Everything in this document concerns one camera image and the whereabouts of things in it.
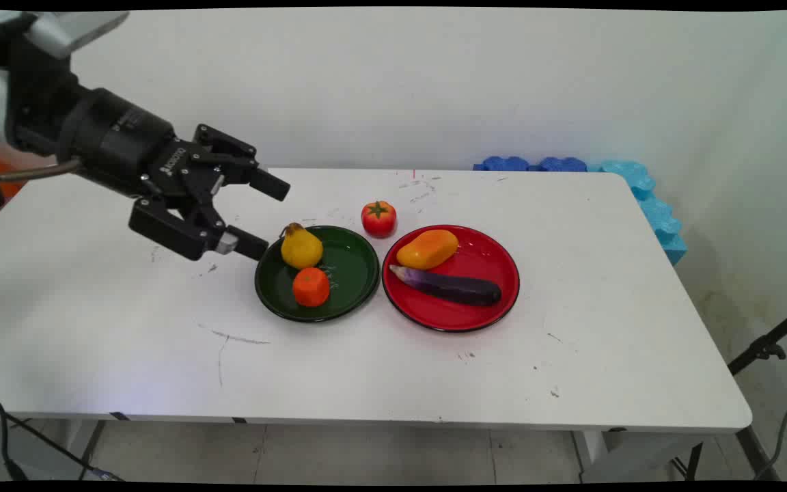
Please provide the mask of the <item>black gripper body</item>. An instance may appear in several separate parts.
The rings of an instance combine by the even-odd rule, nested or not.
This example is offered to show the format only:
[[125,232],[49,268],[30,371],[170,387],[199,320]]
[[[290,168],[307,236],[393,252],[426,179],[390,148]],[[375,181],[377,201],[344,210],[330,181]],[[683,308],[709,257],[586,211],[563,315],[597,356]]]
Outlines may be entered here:
[[177,138],[169,122],[106,88],[83,86],[69,58],[54,58],[27,38],[7,42],[5,61],[11,146],[59,163],[78,160],[81,177],[132,198],[212,202],[210,172],[188,169],[199,146]]

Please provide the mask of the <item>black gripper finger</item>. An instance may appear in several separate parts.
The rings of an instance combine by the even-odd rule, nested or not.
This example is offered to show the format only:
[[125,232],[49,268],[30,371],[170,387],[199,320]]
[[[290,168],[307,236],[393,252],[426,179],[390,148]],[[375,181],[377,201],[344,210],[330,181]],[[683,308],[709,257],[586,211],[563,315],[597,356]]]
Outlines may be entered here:
[[128,226],[192,261],[203,258],[207,252],[260,260],[269,247],[266,240],[225,224],[212,204],[189,202],[178,212],[180,215],[172,214],[162,199],[140,198],[134,202]]
[[285,200],[290,184],[260,167],[256,147],[207,124],[199,124],[193,136],[199,150],[193,165],[221,174],[221,186],[247,185],[275,200]]

